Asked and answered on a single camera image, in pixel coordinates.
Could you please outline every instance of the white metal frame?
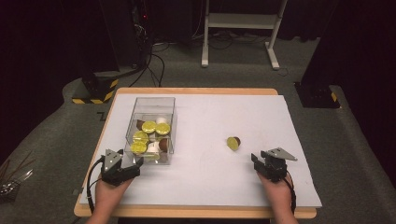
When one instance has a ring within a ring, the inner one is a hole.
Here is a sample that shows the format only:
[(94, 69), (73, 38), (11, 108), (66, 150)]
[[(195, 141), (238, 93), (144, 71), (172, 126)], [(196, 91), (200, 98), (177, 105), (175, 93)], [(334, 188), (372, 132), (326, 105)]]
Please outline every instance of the white metal frame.
[(247, 28), (247, 29), (268, 29), (273, 30), (270, 42), (265, 42), (268, 56), (273, 69), (279, 69), (279, 63), (274, 53), (276, 35), (282, 22), (288, 0), (282, 0), (280, 9), (275, 15), (258, 14), (229, 14), (229, 13), (209, 13), (209, 0), (206, 0), (205, 9), (205, 33), (202, 51), (202, 67), (209, 66), (208, 32), (209, 27), (222, 28)]

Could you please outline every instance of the transparent box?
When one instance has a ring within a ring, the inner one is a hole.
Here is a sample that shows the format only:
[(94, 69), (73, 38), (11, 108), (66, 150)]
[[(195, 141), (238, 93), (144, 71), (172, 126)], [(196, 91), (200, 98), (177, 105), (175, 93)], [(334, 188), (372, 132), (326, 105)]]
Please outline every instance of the transparent box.
[(136, 163), (169, 165), (177, 126), (174, 97), (137, 97), (125, 135), (124, 154)]

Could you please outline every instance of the wooden table edge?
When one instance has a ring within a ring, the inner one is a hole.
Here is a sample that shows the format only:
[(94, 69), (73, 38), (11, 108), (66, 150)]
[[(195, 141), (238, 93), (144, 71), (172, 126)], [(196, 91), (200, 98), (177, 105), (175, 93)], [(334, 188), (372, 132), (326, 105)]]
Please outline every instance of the wooden table edge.
[[(107, 117), (119, 94), (236, 94), (236, 95), (277, 95), (275, 89), (247, 89), (247, 88), (119, 88), (109, 109)], [(107, 120), (92, 156), (90, 169), (94, 164)], [(85, 176), (83, 188), (87, 183), (88, 172)], [(90, 207), (87, 203), (79, 203), (81, 193), (75, 205), (74, 213), (78, 217), (89, 217)], [(297, 207), (294, 214), (297, 218), (313, 218), (317, 215), (315, 207)], [(271, 218), (270, 207), (246, 206), (182, 206), (182, 205), (119, 205), (113, 212), (113, 217), (202, 217), (202, 218)]]

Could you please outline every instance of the hand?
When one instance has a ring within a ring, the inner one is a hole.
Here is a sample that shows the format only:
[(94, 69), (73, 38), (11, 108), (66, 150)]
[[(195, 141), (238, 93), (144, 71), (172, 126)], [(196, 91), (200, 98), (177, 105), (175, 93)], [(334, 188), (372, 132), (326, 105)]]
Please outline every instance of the hand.
[[(291, 212), (291, 193), (286, 182), (280, 180), (274, 183), (259, 173), (257, 173), (257, 175), (262, 182), (268, 201), (273, 208), (276, 224), (298, 223), (294, 214)], [(287, 174), (285, 179), (293, 185), (289, 174)]]
[(107, 223), (111, 213), (120, 203), (122, 195), (132, 181), (133, 179), (130, 179), (114, 187), (102, 180), (98, 180), (95, 188), (95, 209), (87, 223)]

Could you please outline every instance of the gray carpet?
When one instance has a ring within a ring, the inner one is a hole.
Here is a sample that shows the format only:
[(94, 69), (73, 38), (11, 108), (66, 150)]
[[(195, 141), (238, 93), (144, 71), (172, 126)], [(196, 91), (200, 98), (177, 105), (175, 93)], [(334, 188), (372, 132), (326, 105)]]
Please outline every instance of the gray carpet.
[[(282, 67), (279, 71), (272, 70), (262, 42), (235, 41), (227, 49), (209, 49), (207, 68), (200, 66), (199, 47), (171, 45), (156, 54), (165, 62), (164, 87), (275, 88), (285, 96), (323, 203), (316, 218), (300, 223), (396, 223), (395, 188), (362, 135), (342, 89), (332, 86), (342, 108), (301, 106), (293, 82), (301, 80), (317, 43), (301, 43), (297, 38), (277, 40), (276, 56)], [(212, 40), (211, 44), (221, 48), (226, 43)], [(165, 47), (157, 46), (154, 51)], [(161, 62), (153, 58), (150, 68), (158, 76)], [(129, 86), (136, 78), (121, 78), (117, 87)], [(76, 220), (73, 209), (77, 191), (104, 126), (98, 112), (107, 113), (111, 104), (74, 105), (71, 97), (78, 82), (64, 87), (62, 107), (37, 126), (9, 157), (8, 170), (13, 170), (32, 151), (28, 161), (35, 161), (16, 176), (32, 168), (34, 174), (22, 183), (15, 203), (0, 204), (0, 223)], [(149, 72), (135, 86), (153, 87)]]

